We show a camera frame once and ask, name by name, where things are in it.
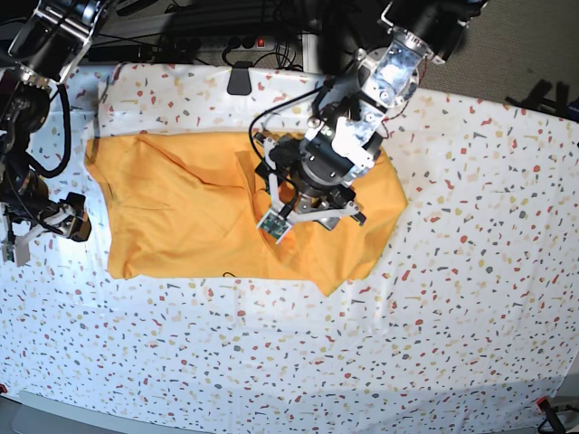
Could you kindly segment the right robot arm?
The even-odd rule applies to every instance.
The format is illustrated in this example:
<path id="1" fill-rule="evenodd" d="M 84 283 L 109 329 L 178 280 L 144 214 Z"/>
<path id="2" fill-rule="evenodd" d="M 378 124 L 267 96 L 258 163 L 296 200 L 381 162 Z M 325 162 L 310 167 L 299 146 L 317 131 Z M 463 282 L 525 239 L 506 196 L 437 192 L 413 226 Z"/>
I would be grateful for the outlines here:
<path id="1" fill-rule="evenodd" d="M 71 105 L 65 82 L 89 51 L 115 7 L 113 1 L 41 1 L 1 58 L 11 63 L 1 77 L 1 222 L 5 262 L 22 267 L 31 242 L 51 233 L 86 241 L 91 223 L 85 197 L 69 193 L 54 202 L 46 180 L 59 176 L 71 158 Z M 28 152 L 31 135 L 48 118 L 51 94 L 61 100 L 63 155 L 53 169 Z"/>

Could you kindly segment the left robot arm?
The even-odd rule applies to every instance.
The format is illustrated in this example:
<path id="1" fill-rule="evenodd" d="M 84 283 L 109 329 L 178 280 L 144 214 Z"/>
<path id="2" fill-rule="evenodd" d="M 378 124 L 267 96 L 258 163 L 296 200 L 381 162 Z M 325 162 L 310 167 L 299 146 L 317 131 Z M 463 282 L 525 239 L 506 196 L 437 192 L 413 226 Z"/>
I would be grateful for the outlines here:
<path id="1" fill-rule="evenodd" d="M 352 184 L 374 168 L 381 154 L 378 129 L 389 111 L 413 97 L 421 81 L 420 65 L 445 63 L 485 5 L 392 1 L 381 15 L 392 40 L 380 57 L 358 49 L 336 77 L 264 111 L 269 116 L 303 99 L 313 100 L 302 138 L 249 132 L 261 160 L 255 172 L 271 198 L 258 229 L 280 243 L 298 223 L 317 222 L 329 231 L 345 217 L 365 224 Z"/>

